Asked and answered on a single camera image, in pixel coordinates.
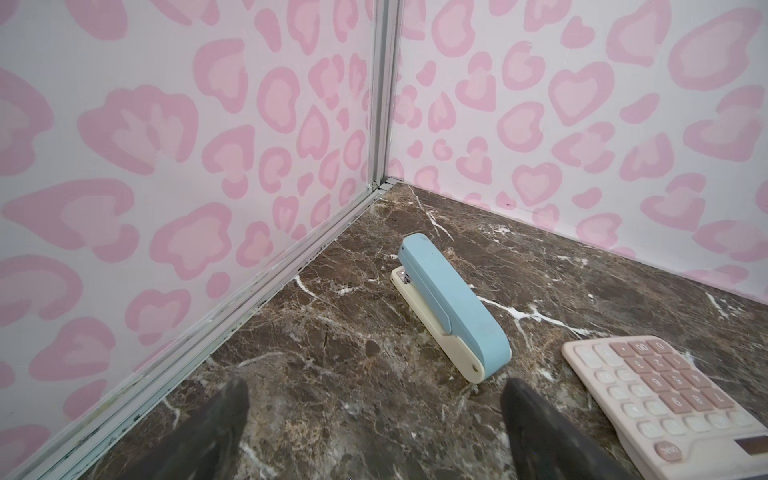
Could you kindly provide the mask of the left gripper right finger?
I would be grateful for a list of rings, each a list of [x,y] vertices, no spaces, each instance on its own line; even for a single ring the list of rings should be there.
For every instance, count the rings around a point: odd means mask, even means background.
[[[519,479],[634,479],[524,380],[507,379],[500,407]]]

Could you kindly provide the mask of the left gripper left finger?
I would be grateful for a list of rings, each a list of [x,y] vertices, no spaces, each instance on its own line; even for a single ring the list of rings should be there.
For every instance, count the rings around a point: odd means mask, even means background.
[[[132,465],[123,479],[232,479],[250,408],[245,380],[234,378]]]

